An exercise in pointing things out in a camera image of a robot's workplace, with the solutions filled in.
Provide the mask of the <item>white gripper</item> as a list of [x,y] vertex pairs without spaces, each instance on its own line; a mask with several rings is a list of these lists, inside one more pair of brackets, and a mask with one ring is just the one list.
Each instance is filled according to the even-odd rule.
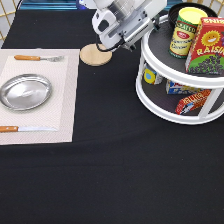
[[128,50],[150,29],[159,26],[167,0],[94,0],[92,26],[106,51]]

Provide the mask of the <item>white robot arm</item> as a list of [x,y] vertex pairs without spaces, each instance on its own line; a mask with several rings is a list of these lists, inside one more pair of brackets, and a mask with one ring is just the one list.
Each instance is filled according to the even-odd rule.
[[132,51],[135,43],[159,25],[167,0],[90,0],[96,7],[92,26],[106,51]]

